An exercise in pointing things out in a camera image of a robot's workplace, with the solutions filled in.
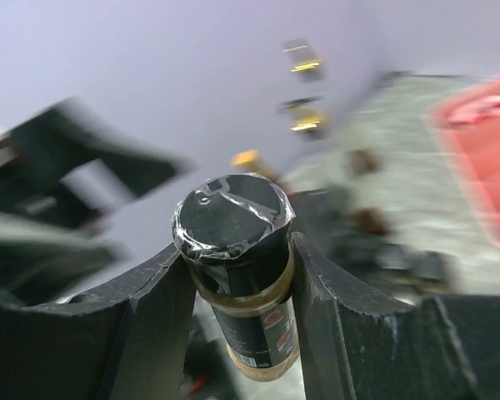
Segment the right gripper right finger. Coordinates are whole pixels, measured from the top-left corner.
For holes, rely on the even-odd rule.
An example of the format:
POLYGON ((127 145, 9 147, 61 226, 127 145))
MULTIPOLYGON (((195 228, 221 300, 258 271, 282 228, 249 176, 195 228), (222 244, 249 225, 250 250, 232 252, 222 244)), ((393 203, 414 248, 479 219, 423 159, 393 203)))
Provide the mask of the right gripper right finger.
POLYGON ((292 235, 308 399, 500 399, 500 296, 418 305, 360 281, 292 235))

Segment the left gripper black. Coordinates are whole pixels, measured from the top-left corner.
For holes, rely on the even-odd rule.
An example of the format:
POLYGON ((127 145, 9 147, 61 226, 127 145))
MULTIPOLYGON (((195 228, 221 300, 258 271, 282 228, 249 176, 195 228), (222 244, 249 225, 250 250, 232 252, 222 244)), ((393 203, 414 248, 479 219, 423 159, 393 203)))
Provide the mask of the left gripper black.
POLYGON ((58 290, 111 265, 101 221, 187 173, 189 163, 129 141, 71 99, 0 126, 0 289, 58 290))

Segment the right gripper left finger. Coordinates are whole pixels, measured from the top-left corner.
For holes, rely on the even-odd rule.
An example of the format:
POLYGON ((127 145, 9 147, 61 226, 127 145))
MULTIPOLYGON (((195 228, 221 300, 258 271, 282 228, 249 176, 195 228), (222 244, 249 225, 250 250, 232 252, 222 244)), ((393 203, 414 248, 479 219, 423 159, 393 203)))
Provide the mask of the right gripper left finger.
POLYGON ((175 399, 195 287, 174 246, 74 302, 0 304, 0 399, 175 399))

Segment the dark spice jar black lid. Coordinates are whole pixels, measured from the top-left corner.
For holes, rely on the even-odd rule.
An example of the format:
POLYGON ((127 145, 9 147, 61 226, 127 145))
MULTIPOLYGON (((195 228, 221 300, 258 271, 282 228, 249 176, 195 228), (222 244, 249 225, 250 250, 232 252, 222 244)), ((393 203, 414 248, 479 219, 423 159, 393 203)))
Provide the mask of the dark spice jar black lid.
POLYGON ((233 363, 256 382, 298 359, 288 195, 256 173, 209 179, 172 216, 173 244, 212 307, 233 363))

